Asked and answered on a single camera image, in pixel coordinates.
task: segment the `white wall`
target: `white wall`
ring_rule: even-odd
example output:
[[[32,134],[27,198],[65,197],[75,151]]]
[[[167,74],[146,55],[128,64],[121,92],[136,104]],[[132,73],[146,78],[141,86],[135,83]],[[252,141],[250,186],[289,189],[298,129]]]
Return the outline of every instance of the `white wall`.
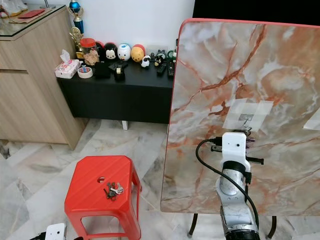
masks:
[[[44,4],[44,0],[23,0]],[[69,0],[48,0],[66,4]],[[84,9],[84,36],[96,41],[165,45],[173,49],[181,23],[191,18],[195,0],[78,0]]]

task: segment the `jar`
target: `jar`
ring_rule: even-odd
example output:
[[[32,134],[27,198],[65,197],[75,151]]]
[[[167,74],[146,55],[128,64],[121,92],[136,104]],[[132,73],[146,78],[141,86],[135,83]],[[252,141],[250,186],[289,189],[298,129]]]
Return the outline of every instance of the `jar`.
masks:
[[[80,40],[84,61],[87,65],[94,66],[99,62],[96,41],[92,38],[83,38]]]

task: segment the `marble floor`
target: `marble floor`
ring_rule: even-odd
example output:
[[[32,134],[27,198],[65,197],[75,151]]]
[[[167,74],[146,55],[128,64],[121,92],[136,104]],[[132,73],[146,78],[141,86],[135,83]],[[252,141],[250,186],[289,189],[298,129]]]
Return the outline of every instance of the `marble floor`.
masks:
[[[126,155],[142,182],[140,227],[143,240],[186,240],[192,214],[160,211],[167,125],[91,119],[75,150],[63,144],[0,142],[0,240],[29,240],[48,225],[65,223],[66,239],[77,237],[64,213],[76,163],[85,156]],[[271,217],[260,216],[266,239]],[[105,219],[117,225],[112,219]],[[99,228],[99,222],[91,223]],[[320,239],[320,217],[279,217],[275,240]],[[219,215],[200,214],[194,240],[223,240]]]

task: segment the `remote control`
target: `remote control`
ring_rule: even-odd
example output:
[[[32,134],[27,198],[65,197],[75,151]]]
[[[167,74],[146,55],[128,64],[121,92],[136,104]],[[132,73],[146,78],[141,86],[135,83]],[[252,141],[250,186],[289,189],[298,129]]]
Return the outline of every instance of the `remote control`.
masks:
[[[168,78],[173,78],[175,75],[175,64],[171,61],[167,65],[168,65]]]
[[[165,63],[163,63],[160,67],[158,67],[158,69],[156,70],[156,74],[161,76],[162,74],[164,74],[165,70],[166,70],[167,65]]]

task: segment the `marble-pattern table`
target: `marble-pattern table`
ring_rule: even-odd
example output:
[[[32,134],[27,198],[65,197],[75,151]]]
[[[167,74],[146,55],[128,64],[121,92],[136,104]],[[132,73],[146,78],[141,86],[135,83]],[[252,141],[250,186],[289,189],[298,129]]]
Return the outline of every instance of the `marble-pattern table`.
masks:
[[[161,196],[164,212],[219,213],[218,176],[197,144],[249,118],[249,195],[261,215],[320,215],[320,29],[187,20],[179,34]],[[200,155],[221,169],[222,155]]]

